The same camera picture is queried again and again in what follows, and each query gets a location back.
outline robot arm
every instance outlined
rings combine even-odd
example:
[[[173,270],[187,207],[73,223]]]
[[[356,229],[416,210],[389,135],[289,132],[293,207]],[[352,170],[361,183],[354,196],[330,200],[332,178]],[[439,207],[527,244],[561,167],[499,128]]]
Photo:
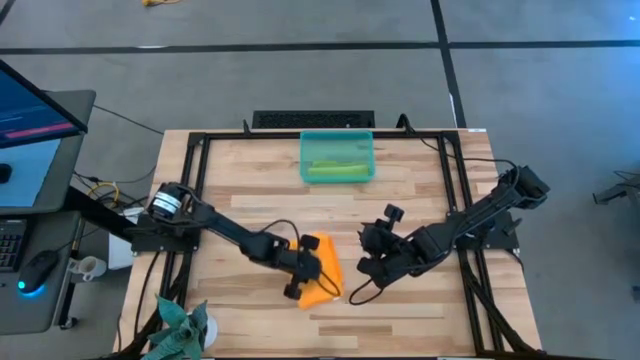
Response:
[[[292,275],[284,295],[300,299],[299,285],[318,280],[322,272],[320,260],[311,252],[319,240],[303,235],[297,249],[287,239],[267,231],[252,232],[198,199],[195,192],[179,183],[160,186],[148,208],[151,218],[165,230],[206,229],[237,245],[240,252],[256,264],[282,270]]]
[[[421,226],[404,238],[393,233],[393,225],[402,220],[404,211],[388,205],[385,215],[389,220],[365,224],[360,233],[362,248],[370,257],[360,259],[358,270],[369,275],[380,289],[407,274],[420,276],[442,262],[464,235],[482,237],[480,229],[492,231],[493,226],[487,224],[494,219],[512,207],[536,208],[546,200],[548,191],[529,167],[517,167],[503,174],[491,194],[479,202],[450,214],[443,223]],[[512,231],[518,223],[508,219]]]

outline black keyboard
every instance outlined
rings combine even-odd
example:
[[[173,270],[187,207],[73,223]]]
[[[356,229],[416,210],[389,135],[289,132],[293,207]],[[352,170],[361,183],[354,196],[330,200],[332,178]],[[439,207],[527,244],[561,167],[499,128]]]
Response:
[[[254,111],[254,129],[375,128],[373,111]]]
[[[0,272],[16,272],[26,244],[27,220],[0,220]]]

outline teal plastic container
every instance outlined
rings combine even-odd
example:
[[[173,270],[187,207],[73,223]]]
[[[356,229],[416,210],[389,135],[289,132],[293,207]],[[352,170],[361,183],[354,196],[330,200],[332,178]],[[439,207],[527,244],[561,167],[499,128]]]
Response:
[[[300,176],[307,183],[362,183],[376,173],[369,130],[300,133]]]

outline butcher block tabletop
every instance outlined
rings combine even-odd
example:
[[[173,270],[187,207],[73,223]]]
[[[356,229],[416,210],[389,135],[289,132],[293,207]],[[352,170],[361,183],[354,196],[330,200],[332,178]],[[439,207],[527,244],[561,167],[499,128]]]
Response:
[[[165,132],[152,194],[163,182],[180,181],[189,132]],[[486,132],[464,129],[459,133],[465,157],[493,158]],[[437,146],[435,140],[426,141]],[[421,225],[444,221],[448,205],[438,153],[418,139],[376,139],[376,176],[370,183],[309,185],[298,172],[299,152],[298,140],[214,140],[202,198],[252,230],[284,218],[293,221],[301,234],[328,233],[342,266],[345,295],[302,311],[283,296],[287,274],[251,263],[237,247],[205,231],[193,256],[186,301],[190,310],[207,300],[207,311],[218,322],[218,338],[204,356],[475,355],[455,254],[420,277],[405,276],[371,303],[351,306],[347,301],[368,279],[356,270],[364,255],[356,233],[362,222],[383,218],[389,203],[405,211],[395,227],[402,236]],[[191,186],[199,158],[198,147]],[[496,167],[488,162],[465,164],[473,199],[478,201],[495,186]],[[463,204],[453,159],[450,166],[458,204]],[[270,231],[295,239],[288,224]],[[133,264],[120,320],[123,346],[133,337],[138,300],[153,255],[140,254]],[[485,256],[496,305],[522,338],[539,348],[520,265],[505,251],[487,250]],[[160,254],[151,270],[140,328],[156,308],[154,295],[160,289],[164,257]],[[174,275],[180,262],[178,256]],[[371,285],[358,299],[376,291]],[[486,314],[479,303],[478,309],[485,347],[491,349]]]

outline gray floor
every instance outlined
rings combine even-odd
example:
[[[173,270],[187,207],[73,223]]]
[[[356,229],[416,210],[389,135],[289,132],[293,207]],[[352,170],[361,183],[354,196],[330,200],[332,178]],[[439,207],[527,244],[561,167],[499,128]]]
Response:
[[[441,3],[452,41],[640,38],[640,5],[631,0]],[[427,0],[185,0],[154,9],[137,1],[17,0],[0,28],[0,47],[435,39]],[[521,214],[518,232],[536,321],[552,353],[637,358],[640,304],[631,285],[640,284],[639,229],[626,201],[596,206],[591,193],[619,181],[612,170],[640,170],[639,59],[631,48],[453,51],[469,127],[487,128],[496,156],[531,165],[552,188],[542,208]],[[237,128],[260,109],[371,109],[379,126],[393,125],[400,112],[415,126],[454,125],[436,50],[3,60],[45,89],[93,88],[98,104],[159,130]],[[153,166],[160,141],[96,110],[77,170],[136,178]],[[126,189],[143,195],[148,185]],[[0,358],[107,353],[126,281],[121,271],[80,287],[72,311],[81,326],[1,337]]]

